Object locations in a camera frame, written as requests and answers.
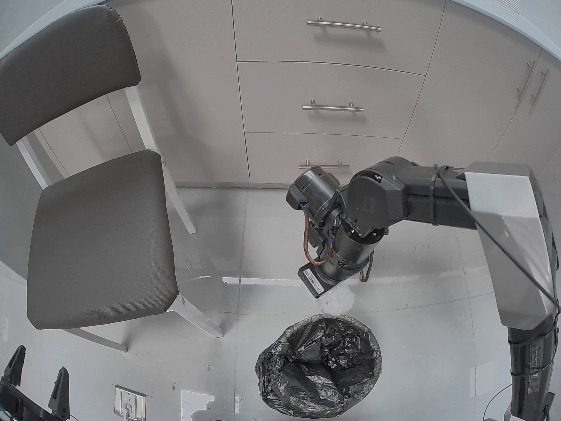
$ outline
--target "chair backrest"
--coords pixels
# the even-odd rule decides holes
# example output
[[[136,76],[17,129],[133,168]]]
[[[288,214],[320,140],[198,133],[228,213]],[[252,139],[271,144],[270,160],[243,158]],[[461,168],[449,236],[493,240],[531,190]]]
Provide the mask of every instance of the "chair backrest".
[[[103,4],[71,12],[0,66],[0,134],[12,146],[54,118],[139,81],[119,14]]]

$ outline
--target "floor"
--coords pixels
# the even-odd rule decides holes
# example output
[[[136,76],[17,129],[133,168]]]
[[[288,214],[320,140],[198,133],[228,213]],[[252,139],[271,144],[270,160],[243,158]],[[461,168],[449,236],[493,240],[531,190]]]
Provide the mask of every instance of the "floor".
[[[170,213],[179,289],[224,337],[215,340],[175,313],[91,329],[127,344],[127,354],[65,332],[38,332],[25,316],[25,282],[0,268],[0,366],[25,344],[22,387],[43,406],[65,366],[71,412],[81,421],[118,419],[116,384],[149,396],[148,421],[289,418],[261,401],[255,362],[286,327],[321,311],[296,276],[305,263],[302,213],[285,203],[283,190],[180,194],[198,231],[189,235]],[[340,419],[481,420],[510,383],[510,355],[477,234],[401,222],[375,259],[369,282],[352,280],[345,291],[354,294],[348,314],[380,343],[383,371]],[[561,394],[560,363],[551,389]],[[200,394],[202,403],[191,405],[203,410],[189,410],[181,390]],[[509,399],[509,390],[501,393],[487,417],[502,419]],[[559,419],[561,403],[553,409]]]

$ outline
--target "drawer handle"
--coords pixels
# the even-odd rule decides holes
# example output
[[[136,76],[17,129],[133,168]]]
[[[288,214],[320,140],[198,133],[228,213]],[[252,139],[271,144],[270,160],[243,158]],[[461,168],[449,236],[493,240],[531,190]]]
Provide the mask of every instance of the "drawer handle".
[[[540,97],[541,91],[543,90],[543,86],[545,86],[545,81],[547,81],[548,79],[549,69],[547,69],[545,72],[542,70],[541,74],[543,75],[543,81],[540,84],[540,88],[537,90],[537,94],[536,95],[532,94],[532,98],[534,99],[534,101],[532,102],[532,106],[536,106],[537,99]]]
[[[520,92],[520,95],[518,96],[518,99],[521,100],[522,97],[524,96],[524,93],[526,92],[526,88],[528,87],[528,83],[529,83],[529,79],[532,77],[532,73],[534,71],[534,66],[536,65],[536,61],[532,62],[531,64],[528,63],[528,76],[526,77],[526,81],[524,81],[524,86],[522,86],[522,88],[517,88],[518,92]]]
[[[321,167],[321,168],[325,168],[326,170],[329,170],[330,168],[351,168],[350,165],[344,165],[341,161],[337,161],[337,165],[312,165],[310,163],[310,161],[308,161],[306,159],[306,165],[299,165],[298,168],[303,170],[307,170],[308,168],[312,168],[312,167]]]
[[[353,28],[354,30],[364,30],[367,32],[381,32],[382,28],[379,26],[372,26],[363,22],[362,24],[347,24],[345,22],[329,22],[318,18],[317,20],[308,20],[309,26],[329,26],[334,28]]]
[[[321,104],[315,104],[315,100],[312,100],[312,104],[303,104],[302,109],[308,111],[364,112],[364,108],[356,107],[353,102],[350,102],[349,106],[323,106]]]

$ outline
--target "chair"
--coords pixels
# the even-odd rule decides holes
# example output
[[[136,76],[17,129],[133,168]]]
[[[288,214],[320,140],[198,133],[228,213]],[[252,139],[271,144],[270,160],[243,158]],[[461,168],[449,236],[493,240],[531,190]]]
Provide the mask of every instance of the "chair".
[[[27,272],[27,317],[126,352],[83,330],[177,312],[222,331],[179,294],[165,193],[195,228],[162,161],[138,92],[140,71],[119,15],[94,5],[60,18],[0,66],[0,134],[17,144],[38,183]],[[95,98],[125,89],[146,150],[51,184],[26,136]]]

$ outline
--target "black trash bag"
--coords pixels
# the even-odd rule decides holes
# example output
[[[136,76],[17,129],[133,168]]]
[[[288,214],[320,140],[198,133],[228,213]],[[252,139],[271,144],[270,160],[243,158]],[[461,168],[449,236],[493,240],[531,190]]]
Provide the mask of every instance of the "black trash bag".
[[[255,372],[272,409],[293,417],[336,417],[374,388],[382,354],[367,326],[323,314],[287,328],[259,355]]]

